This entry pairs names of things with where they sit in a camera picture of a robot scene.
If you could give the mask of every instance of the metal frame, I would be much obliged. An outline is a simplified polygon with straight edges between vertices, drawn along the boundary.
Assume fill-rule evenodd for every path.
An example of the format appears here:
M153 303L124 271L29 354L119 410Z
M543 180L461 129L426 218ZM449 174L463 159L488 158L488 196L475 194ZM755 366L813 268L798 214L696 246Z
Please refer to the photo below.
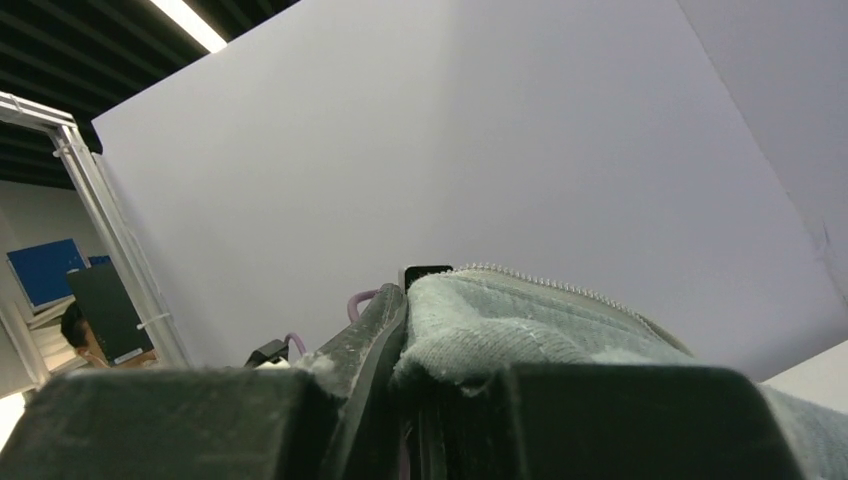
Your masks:
M159 295L150 268L120 213L106 179L79 133L74 117L50 107L0 92L0 120L46 133L56 146L77 193L150 335L160 364L188 367L173 318Z

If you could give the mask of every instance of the fabric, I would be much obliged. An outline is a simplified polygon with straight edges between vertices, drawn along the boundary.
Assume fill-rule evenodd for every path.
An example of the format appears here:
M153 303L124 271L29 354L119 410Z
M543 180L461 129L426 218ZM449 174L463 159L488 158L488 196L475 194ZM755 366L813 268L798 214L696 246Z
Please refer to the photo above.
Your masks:
M492 271L418 280L408 292L400 386L458 385L512 363L703 365L659 326L601 302ZM848 478L848 416L761 386L811 477Z

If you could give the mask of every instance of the cable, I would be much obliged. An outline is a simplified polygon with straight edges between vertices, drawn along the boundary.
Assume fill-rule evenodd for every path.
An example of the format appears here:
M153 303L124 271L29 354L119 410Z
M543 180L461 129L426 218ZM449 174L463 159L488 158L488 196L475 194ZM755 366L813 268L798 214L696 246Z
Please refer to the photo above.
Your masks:
M347 318L350 319L350 323L359 321L359 304L374 298L378 291L368 290L367 292L360 292L350 297L350 300L347 301Z
M294 342L295 346L297 347L297 351L298 353L300 353L301 357L306 354L306 345L303 344L303 340L301 340L296 333L291 332L286 334L286 338L283 339L283 342L289 343L289 340Z

